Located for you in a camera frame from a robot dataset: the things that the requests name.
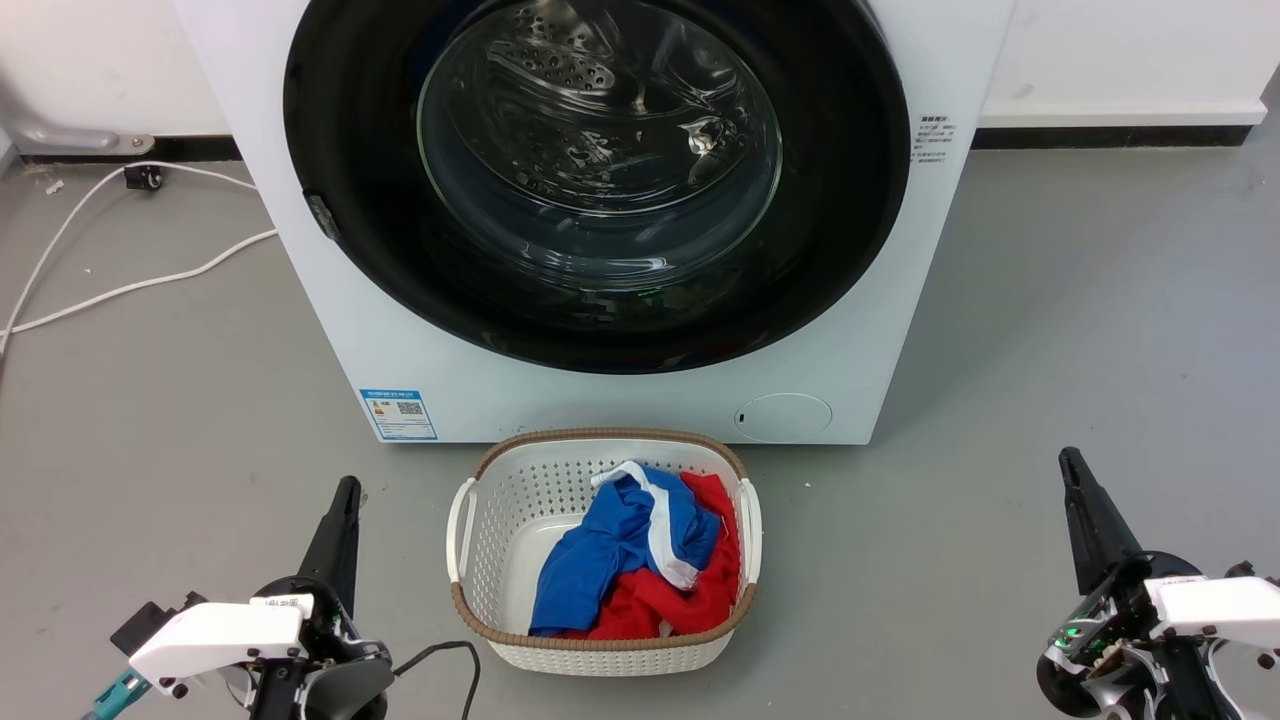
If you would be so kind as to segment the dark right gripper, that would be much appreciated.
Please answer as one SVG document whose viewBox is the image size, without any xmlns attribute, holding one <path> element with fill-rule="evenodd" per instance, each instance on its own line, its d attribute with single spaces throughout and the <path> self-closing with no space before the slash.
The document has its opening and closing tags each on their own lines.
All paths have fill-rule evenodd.
<svg viewBox="0 0 1280 720">
<path fill-rule="evenodd" d="M 1037 660 L 1042 696 L 1082 720 L 1243 720 L 1215 667 L 1228 641 L 1158 628 L 1153 593 L 1206 577 L 1170 553 L 1144 553 L 1079 448 L 1062 448 L 1059 469 L 1084 597 Z"/>
</svg>

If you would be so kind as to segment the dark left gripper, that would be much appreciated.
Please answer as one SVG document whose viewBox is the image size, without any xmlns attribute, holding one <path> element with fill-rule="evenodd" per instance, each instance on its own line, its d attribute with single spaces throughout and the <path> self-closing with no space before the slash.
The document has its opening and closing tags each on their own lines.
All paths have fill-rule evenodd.
<svg viewBox="0 0 1280 720">
<path fill-rule="evenodd" d="M 342 477 L 300 565 L 300 577 L 265 585 L 256 600 L 303 594 L 312 609 L 293 641 L 262 651 L 255 674 L 250 720 L 383 720 L 394 680 L 390 652 L 355 629 L 358 511 L 362 486 Z"/>
</svg>

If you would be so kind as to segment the white front-load washing machine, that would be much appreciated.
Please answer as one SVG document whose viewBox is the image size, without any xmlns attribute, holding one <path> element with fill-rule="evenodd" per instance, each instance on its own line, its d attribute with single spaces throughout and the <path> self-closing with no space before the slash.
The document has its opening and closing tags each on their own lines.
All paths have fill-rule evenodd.
<svg viewBox="0 0 1280 720">
<path fill-rule="evenodd" d="M 741 357 L 681 372 L 612 375 L 520 361 L 454 337 L 396 301 L 324 236 L 291 159 L 285 64 L 311 0 L 172 0 L 242 159 L 355 396 L 417 389 L 442 443 L 524 432 L 650 427 L 751 442 L 733 427 L 772 393 L 826 401 L 833 419 L 801 445 L 870 441 L 916 313 L 1016 0 L 861 0 L 916 122 L 957 126 L 948 159 L 915 164 L 890 236 L 863 277 L 817 319 Z"/>
</svg>

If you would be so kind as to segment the round black glass washer door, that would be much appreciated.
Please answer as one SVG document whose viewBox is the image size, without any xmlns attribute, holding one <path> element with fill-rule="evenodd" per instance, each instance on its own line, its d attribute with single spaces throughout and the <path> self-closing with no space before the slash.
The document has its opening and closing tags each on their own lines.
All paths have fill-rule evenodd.
<svg viewBox="0 0 1280 720">
<path fill-rule="evenodd" d="M 370 281 L 570 372 L 792 334 L 863 277 L 908 186 L 908 101 L 861 0 L 311 0 L 283 115 Z"/>
</svg>

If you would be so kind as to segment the blue energy label sticker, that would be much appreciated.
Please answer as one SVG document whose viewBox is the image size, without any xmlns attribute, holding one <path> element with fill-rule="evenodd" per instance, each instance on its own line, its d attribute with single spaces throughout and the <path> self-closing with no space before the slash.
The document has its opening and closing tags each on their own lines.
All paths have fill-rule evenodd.
<svg viewBox="0 0 1280 720">
<path fill-rule="evenodd" d="M 439 439 L 417 389 L 358 389 L 375 436 L 383 443 L 426 443 Z"/>
</svg>

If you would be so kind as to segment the white perforated laundry basket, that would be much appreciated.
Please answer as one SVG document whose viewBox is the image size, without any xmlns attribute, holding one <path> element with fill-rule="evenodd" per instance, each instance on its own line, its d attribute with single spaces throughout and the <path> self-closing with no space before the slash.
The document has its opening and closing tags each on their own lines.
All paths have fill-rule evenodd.
<svg viewBox="0 0 1280 720">
<path fill-rule="evenodd" d="M 588 511 L 595 496 L 590 479 L 628 460 L 721 479 L 742 560 L 727 620 L 700 634 L 645 641 L 530 635 L 548 553 Z M 516 436 L 485 454 L 454 496 L 445 565 L 463 624 L 512 666 L 568 676 L 654 676 L 704 667 L 728 646 L 755 600 L 762 544 L 756 491 L 727 446 L 680 430 L 577 428 Z"/>
</svg>

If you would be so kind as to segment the teal connector piece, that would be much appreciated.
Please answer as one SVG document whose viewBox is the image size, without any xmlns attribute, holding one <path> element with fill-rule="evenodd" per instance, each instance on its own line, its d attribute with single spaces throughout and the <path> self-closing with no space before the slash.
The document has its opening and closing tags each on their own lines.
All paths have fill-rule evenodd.
<svg viewBox="0 0 1280 720">
<path fill-rule="evenodd" d="M 79 720 L 116 720 L 151 688 L 150 682 L 128 667 L 95 698 L 90 711 Z"/>
</svg>

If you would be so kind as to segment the round white filter cover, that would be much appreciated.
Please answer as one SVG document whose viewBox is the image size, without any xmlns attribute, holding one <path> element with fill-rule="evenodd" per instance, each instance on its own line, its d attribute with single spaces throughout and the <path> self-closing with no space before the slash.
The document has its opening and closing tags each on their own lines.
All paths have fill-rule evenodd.
<svg viewBox="0 0 1280 720">
<path fill-rule="evenodd" d="M 772 393 L 742 405 L 733 416 L 735 429 L 764 445 L 800 445 L 819 438 L 833 419 L 831 406 L 804 393 Z"/>
</svg>

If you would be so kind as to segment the black baseboard strip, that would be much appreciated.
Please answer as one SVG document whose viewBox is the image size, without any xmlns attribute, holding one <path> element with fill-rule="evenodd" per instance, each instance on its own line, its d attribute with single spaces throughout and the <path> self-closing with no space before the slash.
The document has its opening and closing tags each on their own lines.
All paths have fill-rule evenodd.
<svg viewBox="0 0 1280 720">
<path fill-rule="evenodd" d="M 129 161 L 206 163 L 241 161 L 241 150 L 230 135 L 155 136 L 145 152 L 125 154 L 23 154 L 26 165 L 122 164 Z"/>
<path fill-rule="evenodd" d="M 975 151 L 1240 147 L 1252 126 L 979 128 Z"/>
</svg>

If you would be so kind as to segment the small black text sticker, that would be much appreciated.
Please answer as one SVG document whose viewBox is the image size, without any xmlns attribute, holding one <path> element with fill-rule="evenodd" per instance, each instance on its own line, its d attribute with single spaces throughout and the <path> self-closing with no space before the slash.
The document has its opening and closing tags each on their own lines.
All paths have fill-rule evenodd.
<svg viewBox="0 0 1280 720">
<path fill-rule="evenodd" d="M 957 126 L 946 115 L 923 115 L 911 138 L 910 159 L 915 164 L 938 164 L 948 159 Z"/>
</svg>

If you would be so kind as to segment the white wall ledge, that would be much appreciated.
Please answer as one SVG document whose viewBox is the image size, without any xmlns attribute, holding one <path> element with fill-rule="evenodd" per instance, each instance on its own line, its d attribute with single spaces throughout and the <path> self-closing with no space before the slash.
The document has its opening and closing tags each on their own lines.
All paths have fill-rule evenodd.
<svg viewBox="0 0 1280 720">
<path fill-rule="evenodd" d="M 1258 126 L 1268 109 L 1260 99 L 1212 102 L 1014 102 L 988 101 L 982 129 Z"/>
</svg>

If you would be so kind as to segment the grey metal pipe bracket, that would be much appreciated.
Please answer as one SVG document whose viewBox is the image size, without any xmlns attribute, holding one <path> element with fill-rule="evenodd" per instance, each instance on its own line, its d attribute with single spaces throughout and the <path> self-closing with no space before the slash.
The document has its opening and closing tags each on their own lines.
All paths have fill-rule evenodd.
<svg viewBox="0 0 1280 720">
<path fill-rule="evenodd" d="M 50 126 L 26 118 L 5 132 L 23 156 L 51 158 L 137 158 L 151 152 L 151 135 L 120 135 L 105 129 Z"/>
</svg>

